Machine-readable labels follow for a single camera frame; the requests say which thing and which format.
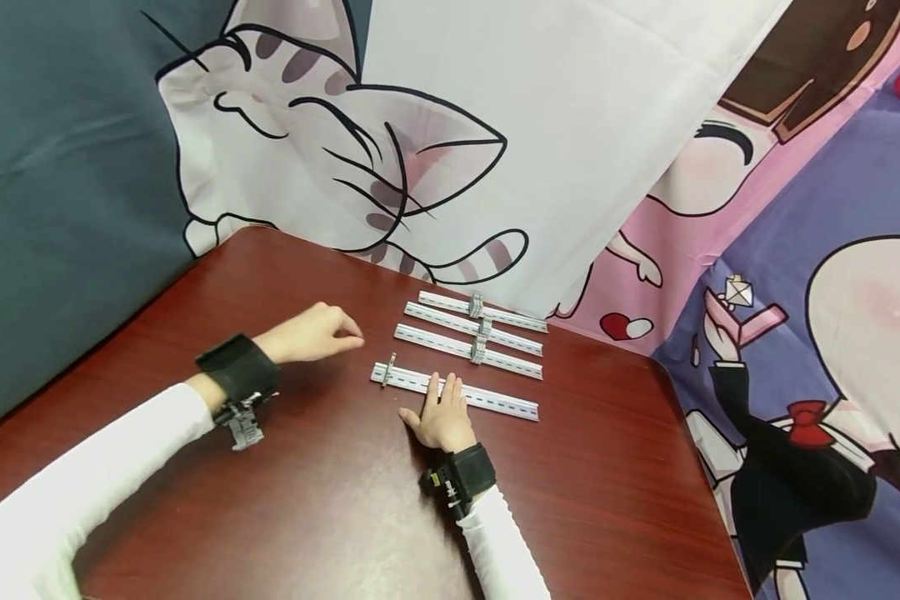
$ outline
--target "white sleeve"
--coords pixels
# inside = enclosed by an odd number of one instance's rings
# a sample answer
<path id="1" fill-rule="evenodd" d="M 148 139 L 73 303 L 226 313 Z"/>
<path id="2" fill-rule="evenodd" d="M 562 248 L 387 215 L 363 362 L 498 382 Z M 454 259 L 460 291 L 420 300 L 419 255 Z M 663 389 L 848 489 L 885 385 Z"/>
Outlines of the white sleeve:
<path id="1" fill-rule="evenodd" d="M 0 598 L 79 600 L 71 562 L 97 525 L 177 450 L 213 429 L 186 384 L 86 438 L 0 503 Z"/>
<path id="2" fill-rule="evenodd" d="M 458 520 L 487 600 L 549 600 L 550 592 L 513 521 L 499 487 L 493 486 Z"/>

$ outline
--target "hand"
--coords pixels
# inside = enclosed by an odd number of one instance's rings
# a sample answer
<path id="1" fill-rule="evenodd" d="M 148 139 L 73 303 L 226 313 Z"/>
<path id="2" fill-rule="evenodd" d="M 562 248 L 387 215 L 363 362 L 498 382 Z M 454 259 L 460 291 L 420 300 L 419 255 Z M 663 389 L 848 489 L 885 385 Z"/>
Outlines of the hand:
<path id="1" fill-rule="evenodd" d="M 740 348 L 737 347 L 730 332 L 718 326 L 707 312 L 703 312 L 703 335 L 707 337 L 710 348 L 724 362 L 740 362 Z"/>
<path id="2" fill-rule="evenodd" d="M 438 398 L 440 375 L 434 373 L 427 387 L 423 410 L 416 412 L 401 408 L 400 418 L 427 448 L 440 448 L 445 453 L 462 453 L 475 446 L 477 437 L 467 415 L 467 399 L 463 397 L 463 380 L 450 373 Z"/>
<path id="3" fill-rule="evenodd" d="M 315 361 L 360 348 L 363 333 L 340 306 L 317 302 L 253 341 L 269 359 L 281 365 Z"/>
<path id="4" fill-rule="evenodd" d="M 650 257 L 644 257 L 636 265 L 636 277 L 641 282 L 647 282 L 654 287 L 663 287 L 663 273 L 660 267 Z"/>

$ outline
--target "cat ear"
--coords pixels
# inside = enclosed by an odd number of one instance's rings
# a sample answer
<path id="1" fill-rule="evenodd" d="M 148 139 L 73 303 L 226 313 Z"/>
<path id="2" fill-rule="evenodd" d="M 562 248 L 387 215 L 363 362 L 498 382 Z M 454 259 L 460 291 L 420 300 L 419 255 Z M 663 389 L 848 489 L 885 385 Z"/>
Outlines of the cat ear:
<path id="1" fill-rule="evenodd" d="M 326 50 L 353 75 L 357 50 L 347 0 L 236 0 L 225 33 L 241 25 L 259 25 L 287 38 Z"/>
<path id="2" fill-rule="evenodd" d="M 400 153 L 410 194 L 405 216 L 460 196 L 493 169 L 507 145 L 461 108 L 410 89 L 360 87 L 341 101 L 346 114 Z M 377 172 L 400 185 L 398 165 L 380 165 Z"/>

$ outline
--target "red bow tie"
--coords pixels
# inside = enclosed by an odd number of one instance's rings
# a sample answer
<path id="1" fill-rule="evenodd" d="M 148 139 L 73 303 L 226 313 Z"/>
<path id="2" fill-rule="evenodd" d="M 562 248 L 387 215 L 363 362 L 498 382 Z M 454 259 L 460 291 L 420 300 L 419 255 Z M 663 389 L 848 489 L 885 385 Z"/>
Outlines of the red bow tie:
<path id="1" fill-rule="evenodd" d="M 820 425 L 827 412 L 827 403 L 823 400 L 800 400 L 787 407 L 793 426 L 790 430 L 790 441 L 802 448 L 827 448 L 836 442 L 834 437 Z"/>

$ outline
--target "pink background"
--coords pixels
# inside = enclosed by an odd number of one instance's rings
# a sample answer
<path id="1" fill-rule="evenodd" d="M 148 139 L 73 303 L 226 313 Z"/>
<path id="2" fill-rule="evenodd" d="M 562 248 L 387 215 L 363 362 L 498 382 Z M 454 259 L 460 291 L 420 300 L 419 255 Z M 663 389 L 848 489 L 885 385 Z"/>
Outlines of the pink background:
<path id="1" fill-rule="evenodd" d="M 635 353 L 651 354 L 670 335 L 701 274 L 899 64 L 900 34 L 853 95 L 786 145 L 776 146 L 723 210 L 705 217 L 678 217 L 650 198 L 641 202 L 622 231 L 633 245 L 657 261 L 663 272 L 662 288 L 640 282 L 633 264 L 601 252 L 577 311 L 565 320 L 551 318 L 550 323 Z M 600 318 L 608 313 L 621 313 L 633 320 L 648 318 L 653 330 L 638 340 L 614 342 L 600 328 Z"/>

